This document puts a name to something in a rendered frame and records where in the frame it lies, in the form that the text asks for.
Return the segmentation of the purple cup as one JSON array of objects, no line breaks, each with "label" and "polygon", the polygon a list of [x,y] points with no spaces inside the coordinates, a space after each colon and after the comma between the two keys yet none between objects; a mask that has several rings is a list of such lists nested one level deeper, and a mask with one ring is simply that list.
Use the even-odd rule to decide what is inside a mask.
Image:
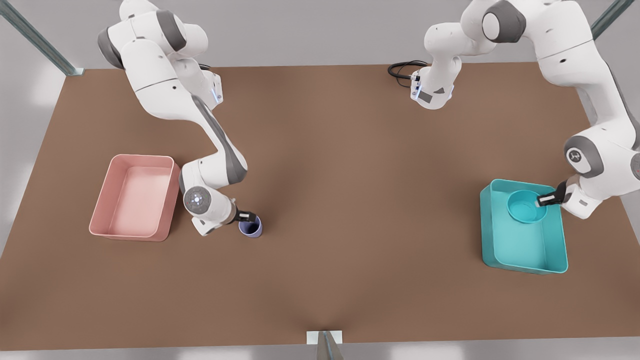
[{"label": "purple cup", "polygon": [[263,224],[261,219],[256,216],[254,221],[241,221],[238,223],[238,230],[249,237],[250,239],[256,239],[262,235]]}]

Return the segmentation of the teal bowl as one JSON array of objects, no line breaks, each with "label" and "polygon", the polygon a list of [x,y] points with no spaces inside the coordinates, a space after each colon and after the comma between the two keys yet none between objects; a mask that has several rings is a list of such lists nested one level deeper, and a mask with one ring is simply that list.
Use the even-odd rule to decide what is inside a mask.
[{"label": "teal bowl", "polygon": [[509,215],[522,224],[539,223],[546,217],[547,208],[538,205],[538,196],[537,192],[527,189],[512,192],[506,202]]}]

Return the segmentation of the teal plastic box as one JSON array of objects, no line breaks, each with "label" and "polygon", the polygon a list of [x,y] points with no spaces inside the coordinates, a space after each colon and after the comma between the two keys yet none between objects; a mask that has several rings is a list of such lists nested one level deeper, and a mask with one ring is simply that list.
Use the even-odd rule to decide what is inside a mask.
[{"label": "teal plastic box", "polygon": [[569,269],[559,205],[545,206],[542,221],[514,220],[506,207],[512,192],[528,190],[540,195],[554,191],[543,184],[496,178],[480,192],[483,262],[493,268],[537,275],[562,274]]}]

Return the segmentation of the pink plastic box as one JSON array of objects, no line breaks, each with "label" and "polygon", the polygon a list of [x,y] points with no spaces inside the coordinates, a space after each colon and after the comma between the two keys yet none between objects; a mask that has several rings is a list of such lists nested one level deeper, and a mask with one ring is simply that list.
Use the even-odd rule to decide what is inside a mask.
[{"label": "pink plastic box", "polygon": [[180,168],[172,157],[121,153],[110,160],[89,224],[111,240],[167,239],[179,194]]}]

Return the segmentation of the silver frame post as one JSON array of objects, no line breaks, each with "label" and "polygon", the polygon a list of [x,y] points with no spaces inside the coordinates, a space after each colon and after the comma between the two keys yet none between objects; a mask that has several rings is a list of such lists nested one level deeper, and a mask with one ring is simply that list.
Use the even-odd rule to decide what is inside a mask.
[{"label": "silver frame post", "polygon": [[610,6],[597,18],[590,30],[594,41],[598,39],[633,3],[635,0],[613,0]]},{"label": "silver frame post", "polygon": [[73,66],[8,0],[0,0],[0,16],[27,39],[46,59],[62,71],[64,75],[82,76],[84,74],[84,68]]},{"label": "silver frame post", "polygon": [[315,360],[345,360],[339,348],[343,344],[342,330],[307,331],[306,344],[316,346]]}]

